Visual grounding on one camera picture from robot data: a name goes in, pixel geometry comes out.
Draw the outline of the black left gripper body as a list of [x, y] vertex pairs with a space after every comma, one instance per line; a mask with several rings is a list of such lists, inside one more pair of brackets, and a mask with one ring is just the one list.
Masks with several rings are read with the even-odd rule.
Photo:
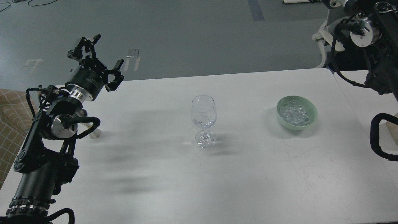
[[105, 75], [107, 69], [101, 61], [81, 61], [65, 86], [69, 91], [72, 86], [85, 89], [89, 93], [86, 101], [94, 101], [108, 82], [108, 77]]

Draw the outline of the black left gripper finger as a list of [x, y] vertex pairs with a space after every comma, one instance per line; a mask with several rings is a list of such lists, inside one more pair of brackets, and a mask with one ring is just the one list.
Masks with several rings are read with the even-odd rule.
[[114, 79], [111, 82], [107, 82], [104, 86], [108, 92], [115, 91], [120, 86], [122, 81], [124, 80], [124, 76], [121, 74], [121, 66], [124, 64], [124, 60], [120, 59], [116, 62], [115, 66], [111, 70], [107, 70], [104, 72], [106, 77], [109, 75], [113, 75]]
[[91, 39], [81, 37], [77, 40], [76, 47], [68, 51], [68, 58], [77, 61], [81, 68], [88, 68], [89, 66], [102, 67], [102, 63], [95, 52], [95, 44], [100, 38], [101, 34], [97, 34]]

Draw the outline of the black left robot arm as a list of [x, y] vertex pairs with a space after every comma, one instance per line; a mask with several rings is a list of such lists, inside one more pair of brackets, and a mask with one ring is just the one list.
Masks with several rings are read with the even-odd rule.
[[49, 85], [28, 88], [26, 99], [33, 119], [22, 148], [14, 161], [14, 171], [22, 178], [2, 224], [51, 224], [67, 214], [68, 223], [75, 223], [74, 211], [63, 208], [51, 215], [52, 196], [61, 192], [63, 184], [70, 183], [79, 169], [74, 157], [76, 141], [98, 130], [100, 119], [90, 117], [83, 103], [94, 101], [102, 88], [115, 91], [124, 80], [118, 60], [108, 69], [98, 58], [93, 38], [77, 40], [68, 58], [78, 62], [77, 69], [62, 87]]

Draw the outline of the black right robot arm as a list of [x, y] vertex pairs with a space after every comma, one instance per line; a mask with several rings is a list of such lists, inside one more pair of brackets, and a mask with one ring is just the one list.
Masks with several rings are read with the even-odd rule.
[[[332, 69], [353, 86], [370, 88], [379, 95], [397, 98], [397, 1], [396, 0], [324, 0], [329, 9], [342, 7], [345, 17], [332, 31]], [[364, 60], [368, 71], [361, 84], [346, 78], [336, 62], [337, 43], [351, 56]]]

